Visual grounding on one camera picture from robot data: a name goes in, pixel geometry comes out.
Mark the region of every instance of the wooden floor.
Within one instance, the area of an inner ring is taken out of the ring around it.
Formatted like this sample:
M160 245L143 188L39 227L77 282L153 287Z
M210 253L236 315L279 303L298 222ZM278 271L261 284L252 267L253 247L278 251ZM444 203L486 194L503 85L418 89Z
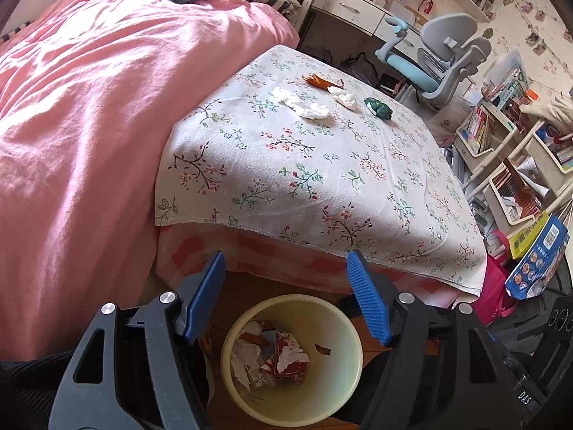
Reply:
M207 415L214 430L269 430L272 427L247 415L231 399L221 378L219 357L227 332L237 318L255 304L270 297L284 294L309 294L332 303L340 298L337 294L322 293L297 288L288 284L266 280L245 273L227 273L225 283L211 316L213 324L213 373L215 376L215 397L207 407ZM364 351L365 365L383 350L380 343L370 336L362 317L353 320ZM355 430L357 425L348 424L332 417L309 427L312 430Z

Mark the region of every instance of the drawer handle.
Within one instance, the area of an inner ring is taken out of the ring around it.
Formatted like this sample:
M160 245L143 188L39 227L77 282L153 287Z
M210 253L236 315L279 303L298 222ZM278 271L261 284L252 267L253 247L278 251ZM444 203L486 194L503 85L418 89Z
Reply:
M339 1L338 4L340 6L344 6L345 8L348 8L350 11L354 11L356 14L360 14L360 11L358 11L356 8L352 8L351 6L348 6L346 3L342 3L341 1Z

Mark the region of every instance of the pink blanket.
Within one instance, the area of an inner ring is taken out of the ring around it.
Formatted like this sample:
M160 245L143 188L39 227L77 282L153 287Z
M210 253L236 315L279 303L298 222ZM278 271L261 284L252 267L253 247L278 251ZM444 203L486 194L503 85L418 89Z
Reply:
M297 41L242 0L60 0L0 47L0 358L72 347L102 303L135 303L171 127Z

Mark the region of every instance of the desk drawer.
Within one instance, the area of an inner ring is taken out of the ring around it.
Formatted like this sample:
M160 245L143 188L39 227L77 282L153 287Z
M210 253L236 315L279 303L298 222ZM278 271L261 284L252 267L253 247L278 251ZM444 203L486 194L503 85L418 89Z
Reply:
M384 12L364 0L323 0L315 4L331 14L342 18L372 34L384 16Z
M384 19L389 17L389 15L384 14L384 18L378 24L378 27L374 31L374 36L383 40L384 42L389 42L395 37L394 26L389 25ZM418 62L418 49L423 47L422 39L414 31L409 30L406 38L396 45L396 48L401 51L406 56L410 57L414 62Z

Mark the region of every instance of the metal screw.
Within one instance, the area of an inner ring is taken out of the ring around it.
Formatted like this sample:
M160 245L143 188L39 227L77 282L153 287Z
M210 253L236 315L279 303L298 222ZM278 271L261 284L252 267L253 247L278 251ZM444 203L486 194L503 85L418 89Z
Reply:
M458 305L458 309L460 312L462 312L462 314L466 314L466 315L469 315L473 312L472 306L470 306L469 304L466 304L465 302L460 303Z
M164 292L159 296L159 300L163 304L170 304L175 300L175 293L171 291Z
M115 304L113 302L108 302L101 306L101 313L104 315L109 315L115 310Z
M401 292L400 295L398 296L398 300L402 304L411 304L412 302L414 302L414 299L415 297L409 292Z

